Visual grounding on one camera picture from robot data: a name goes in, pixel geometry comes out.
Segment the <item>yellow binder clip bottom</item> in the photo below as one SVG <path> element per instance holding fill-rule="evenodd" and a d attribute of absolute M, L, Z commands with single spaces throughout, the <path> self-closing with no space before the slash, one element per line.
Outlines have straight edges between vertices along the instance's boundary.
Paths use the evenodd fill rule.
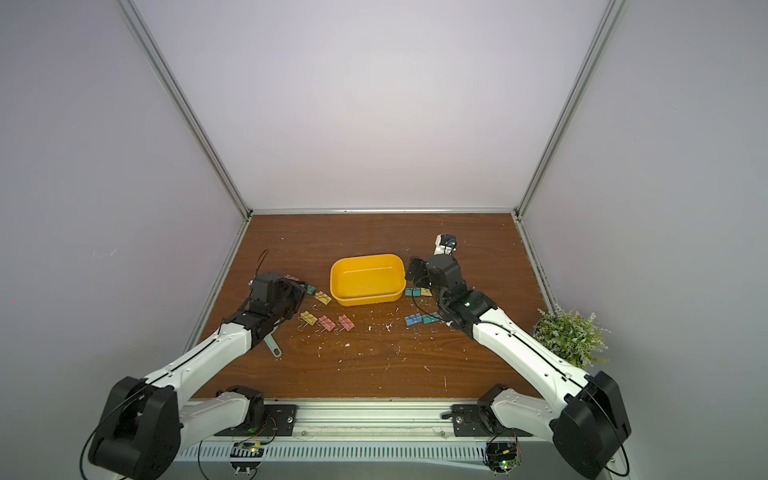
<path fill-rule="evenodd" d="M 324 306 L 328 306 L 332 301 L 332 298 L 322 291 L 315 291 L 313 294 L 313 298 Z"/>

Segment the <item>blue binder clip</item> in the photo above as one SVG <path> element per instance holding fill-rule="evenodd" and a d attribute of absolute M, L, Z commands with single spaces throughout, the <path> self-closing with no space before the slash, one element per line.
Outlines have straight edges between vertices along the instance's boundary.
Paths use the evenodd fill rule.
<path fill-rule="evenodd" d="M 405 318 L 405 324 L 410 327 L 423 322 L 423 317 L 420 314 L 410 315 Z"/>

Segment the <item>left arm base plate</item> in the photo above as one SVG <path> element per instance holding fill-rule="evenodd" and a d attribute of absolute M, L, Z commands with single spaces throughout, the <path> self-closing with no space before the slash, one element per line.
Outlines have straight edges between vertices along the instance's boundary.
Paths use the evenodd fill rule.
<path fill-rule="evenodd" d="M 247 418 L 238 426 L 225 429 L 222 434 L 241 437 L 290 437 L 297 420 L 296 404 L 265 404 L 261 413 Z"/>

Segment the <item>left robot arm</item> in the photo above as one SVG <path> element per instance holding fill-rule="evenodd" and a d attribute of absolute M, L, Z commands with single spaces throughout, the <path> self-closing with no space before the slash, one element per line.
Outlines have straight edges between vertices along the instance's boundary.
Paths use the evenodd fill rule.
<path fill-rule="evenodd" d="M 178 453 L 228 429 L 273 434 L 264 395 L 234 386 L 201 403 L 192 397 L 222 369 L 270 337 L 299 311 L 308 285 L 282 273 L 256 275 L 249 296 L 201 344 L 143 377 L 110 390 L 79 464 L 119 479 L 157 479 Z"/>

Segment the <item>yellow plastic storage box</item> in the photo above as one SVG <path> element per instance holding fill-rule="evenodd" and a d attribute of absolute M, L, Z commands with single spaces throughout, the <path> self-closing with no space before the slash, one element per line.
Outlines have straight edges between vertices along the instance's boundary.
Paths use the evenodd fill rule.
<path fill-rule="evenodd" d="M 344 307 L 394 302 L 405 288 L 405 266 L 394 254 L 343 258 L 330 270 L 331 296 Z"/>

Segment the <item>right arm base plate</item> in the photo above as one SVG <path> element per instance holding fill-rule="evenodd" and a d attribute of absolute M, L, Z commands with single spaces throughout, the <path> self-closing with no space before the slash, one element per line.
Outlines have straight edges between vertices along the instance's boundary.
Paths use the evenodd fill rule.
<path fill-rule="evenodd" d="M 478 404 L 453 404 L 440 414 L 442 420 L 449 420 L 456 437 L 514 436 L 532 437 L 525 430 L 504 427 L 486 407 Z"/>

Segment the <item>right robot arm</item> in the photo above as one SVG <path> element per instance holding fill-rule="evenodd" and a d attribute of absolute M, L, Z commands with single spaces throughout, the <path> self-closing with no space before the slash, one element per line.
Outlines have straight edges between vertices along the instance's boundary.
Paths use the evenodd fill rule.
<path fill-rule="evenodd" d="M 450 254 L 410 260 L 405 279 L 427 288 L 439 316 L 450 327 L 488 348 L 518 372 L 542 396 L 550 412 L 528 425 L 509 411 L 512 392 L 490 401 L 492 417 L 504 430 L 521 429 L 553 443 L 563 460 L 586 479 L 608 473 L 609 461 L 626 452 L 631 425 L 617 382 L 568 364 L 519 328 L 490 297 L 467 287 L 458 261 Z"/>

